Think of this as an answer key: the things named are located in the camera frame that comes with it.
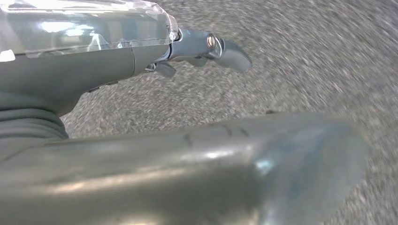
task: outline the gray plastic housing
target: gray plastic housing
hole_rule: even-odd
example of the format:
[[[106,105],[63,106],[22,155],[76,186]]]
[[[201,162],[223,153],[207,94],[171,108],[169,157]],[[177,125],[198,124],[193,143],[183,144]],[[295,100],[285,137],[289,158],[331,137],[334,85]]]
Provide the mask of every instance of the gray plastic housing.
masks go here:
[[[61,130],[48,112],[29,114],[0,123],[25,131],[0,139],[1,224],[317,225],[369,151],[349,122],[318,113],[75,140],[46,132]]]
[[[103,50],[1,62],[0,111],[35,108],[69,113],[87,91],[138,75],[168,45]]]

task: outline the metal screw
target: metal screw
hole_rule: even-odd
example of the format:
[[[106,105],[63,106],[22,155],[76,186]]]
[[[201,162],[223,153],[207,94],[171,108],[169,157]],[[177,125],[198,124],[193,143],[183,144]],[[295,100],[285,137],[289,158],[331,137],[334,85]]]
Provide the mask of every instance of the metal screw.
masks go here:
[[[215,36],[213,34],[209,34],[209,36],[207,36],[207,46],[211,50],[215,49]]]

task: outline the gray plastic part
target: gray plastic part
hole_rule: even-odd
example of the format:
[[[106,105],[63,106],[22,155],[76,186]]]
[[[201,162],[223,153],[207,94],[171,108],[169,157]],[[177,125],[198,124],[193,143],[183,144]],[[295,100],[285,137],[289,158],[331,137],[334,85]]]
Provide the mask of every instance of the gray plastic part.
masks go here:
[[[132,48],[135,57],[135,73],[134,76],[138,75],[145,70],[147,66],[155,62],[165,52],[168,51],[169,45],[155,45],[145,47],[134,47]]]
[[[0,63],[0,111],[39,108],[65,115],[80,96],[134,74],[130,48]]]
[[[317,225],[368,151],[350,123],[317,113],[45,140],[1,161],[0,223]]]
[[[226,68],[234,69],[240,73],[247,72],[252,67],[250,57],[234,42],[222,40],[223,50],[221,57],[215,62]]]

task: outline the scratch mark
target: scratch mark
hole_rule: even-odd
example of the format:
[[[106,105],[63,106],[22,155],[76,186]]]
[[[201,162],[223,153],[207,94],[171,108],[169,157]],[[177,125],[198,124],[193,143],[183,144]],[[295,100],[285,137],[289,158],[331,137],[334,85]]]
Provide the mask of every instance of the scratch mark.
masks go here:
[[[227,126],[227,125],[223,125],[222,126],[223,128],[225,128],[225,130],[227,131],[227,134],[228,134],[228,136],[232,136],[232,131],[231,131],[231,129]]]
[[[17,152],[15,152],[15,153],[13,153],[13,154],[11,154],[11,155],[5,157],[5,158],[1,161],[1,163],[5,163],[5,162],[11,160],[12,158],[14,158],[15,156],[21,154],[21,153],[24,152],[24,151],[25,151],[25,149],[24,149],[24,150],[17,151]]]
[[[193,143],[192,143],[191,135],[190,135],[190,134],[184,135],[184,140],[188,143],[188,146],[189,146],[189,147],[193,147]]]
[[[242,134],[243,134],[245,137],[249,137],[249,133],[248,133],[246,130],[244,130],[243,128],[240,128],[240,132],[242,132]]]

